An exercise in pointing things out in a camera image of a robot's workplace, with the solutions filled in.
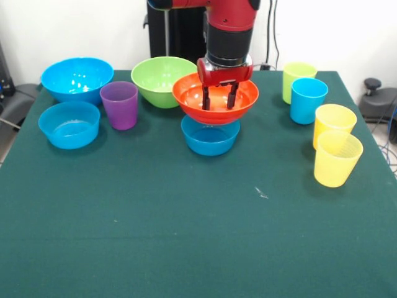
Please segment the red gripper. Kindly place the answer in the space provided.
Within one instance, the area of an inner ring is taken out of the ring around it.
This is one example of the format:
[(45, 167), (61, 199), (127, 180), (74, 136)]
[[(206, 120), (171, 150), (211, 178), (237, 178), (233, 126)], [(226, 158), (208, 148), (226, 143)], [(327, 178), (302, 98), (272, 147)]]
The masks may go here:
[(202, 109), (205, 111), (210, 110), (209, 86), (231, 84), (227, 101), (227, 109), (231, 110), (236, 102), (239, 83), (251, 78), (253, 68), (254, 65), (250, 56), (246, 57), (246, 61), (242, 65), (231, 68), (213, 65), (207, 57), (199, 58), (197, 61), (197, 73), (203, 84)]

